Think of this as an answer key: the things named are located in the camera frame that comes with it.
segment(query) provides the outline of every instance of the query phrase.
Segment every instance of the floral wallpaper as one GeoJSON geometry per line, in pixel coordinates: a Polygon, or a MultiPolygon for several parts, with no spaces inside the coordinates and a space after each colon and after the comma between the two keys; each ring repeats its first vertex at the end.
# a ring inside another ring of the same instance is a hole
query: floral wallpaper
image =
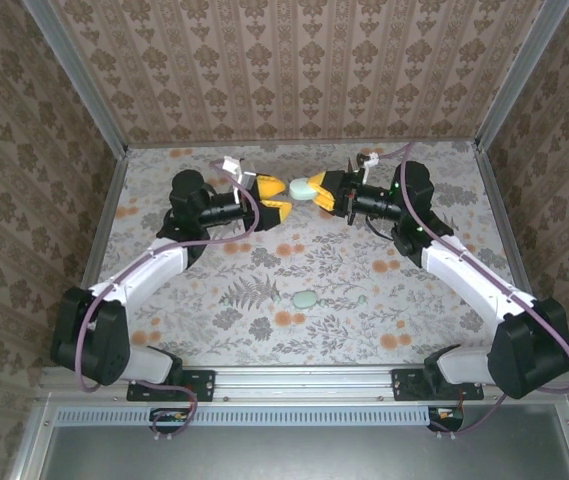
{"type": "Polygon", "coordinates": [[[0,478],[81,280],[114,158],[35,22],[0,0],[0,478]]]}
{"type": "MultiPolygon", "coordinates": [[[[129,168],[102,267],[116,273],[154,239],[169,208],[173,176],[195,168],[218,191],[225,179],[208,168],[223,155],[243,157],[258,172],[286,182],[344,169],[358,151],[400,144],[146,149],[128,152],[129,168]]],[[[470,142],[418,143],[435,184],[435,210],[468,248],[510,279],[470,142]]],[[[385,160],[369,182],[389,185],[399,164],[385,160]]],[[[376,222],[388,231],[390,223],[376,222]]],[[[213,229],[215,237],[242,231],[213,229]]],[[[403,258],[391,242],[332,217],[313,202],[295,202],[286,222],[244,241],[209,246],[130,319],[131,341],[179,354],[188,365],[321,365],[421,362],[455,343],[489,340],[483,322],[448,286],[403,258]],[[317,304],[293,297],[311,290],[317,304]]]]}
{"type": "Polygon", "coordinates": [[[130,144],[475,135],[542,0],[54,0],[130,144]]]}
{"type": "Polygon", "coordinates": [[[533,289],[569,318],[569,10],[489,157],[533,289]]]}

